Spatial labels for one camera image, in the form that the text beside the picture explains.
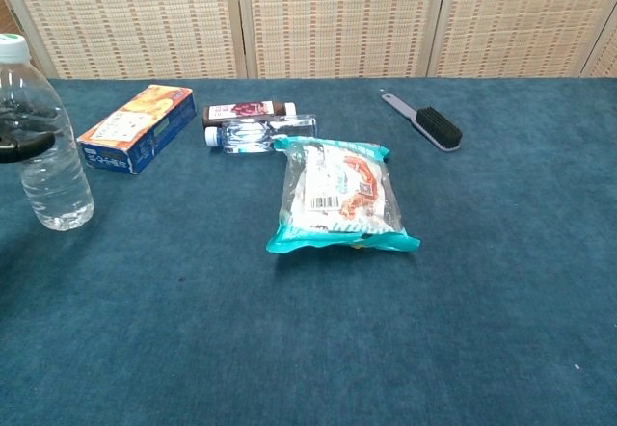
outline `table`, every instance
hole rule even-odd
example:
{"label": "table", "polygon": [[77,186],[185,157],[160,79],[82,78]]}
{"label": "table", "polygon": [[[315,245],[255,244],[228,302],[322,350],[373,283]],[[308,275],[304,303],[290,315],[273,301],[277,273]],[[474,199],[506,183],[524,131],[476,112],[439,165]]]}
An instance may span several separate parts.
{"label": "table", "polygon": [[[614,424],[617,80],[54,81],[76,134],[149,83],[279,99],[377,142],[416,253],[265,251],[283,154],[195,119],[93,219],[36,220],[0,168],[3,424]],[[379,96],[463,131],[443,153]]]}

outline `plastic bag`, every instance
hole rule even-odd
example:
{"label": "plastic bag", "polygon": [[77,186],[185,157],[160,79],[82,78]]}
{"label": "plastic bag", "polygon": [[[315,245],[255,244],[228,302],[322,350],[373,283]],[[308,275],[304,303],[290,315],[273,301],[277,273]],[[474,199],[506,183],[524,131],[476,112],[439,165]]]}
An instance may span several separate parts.
{"label": "plastic bag", "polygon": [[389,183],[378,145],[282,137],[275,149],[287,156],[279,229],[266,247],[288,253],[303,246],[350,245],[415,251]]}

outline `cardboard box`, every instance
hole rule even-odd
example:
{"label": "cardboard box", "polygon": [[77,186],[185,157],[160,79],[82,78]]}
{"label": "cardboard box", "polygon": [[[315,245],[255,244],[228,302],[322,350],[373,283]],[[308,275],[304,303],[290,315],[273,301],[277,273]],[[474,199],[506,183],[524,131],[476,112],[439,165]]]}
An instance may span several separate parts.
{"label": "cardboard box", "polygon": [[136,174],[196,114],[191,89],[150,85],[77,142],[89,166]]}

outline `bottle cap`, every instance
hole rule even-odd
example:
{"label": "bottle cap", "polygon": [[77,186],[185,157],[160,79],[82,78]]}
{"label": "bottle cap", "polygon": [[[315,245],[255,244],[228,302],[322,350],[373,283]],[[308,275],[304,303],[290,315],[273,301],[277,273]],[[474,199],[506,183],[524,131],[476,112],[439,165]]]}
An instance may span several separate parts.
{"label": "bottle cap", "polygon": [[28,42],[19,34],[0,34],[0,63],[28,63]]}
{"label": "bottle cap", "polygon": [[208,146],[221,146],[219,143],[219,128],[218,127],[206,127],[203,131],[205,136],[205,144]]}
{"label": "bottle cap", "polygon": [[296,116],[295,103],[285,103],[285,114],[288,116]]}

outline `plastic water bottle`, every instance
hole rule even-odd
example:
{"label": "plastic water bottle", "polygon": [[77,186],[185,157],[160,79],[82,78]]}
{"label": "plastic water bottle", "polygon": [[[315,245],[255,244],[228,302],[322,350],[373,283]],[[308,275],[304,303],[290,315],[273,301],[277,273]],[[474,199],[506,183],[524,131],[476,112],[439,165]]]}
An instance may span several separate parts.
{"label": "plastic water bottle", "polygon": [[314,137],[314,115],[282,116],[276,120],[246,119],[224,122],[221,127],[206,127],[205,142],[220,146],[225,153],[274,151],[274,140],[282,135]]}
{"label": "plastic water bottle", "polygon": [[85,224],[94,201],[67,111],[51,84],[30,65],[26,39],[0,34],[0,128],[14,138],[51,131],[55,143],[21,163],[21,183],[44,226],[68,230]]}

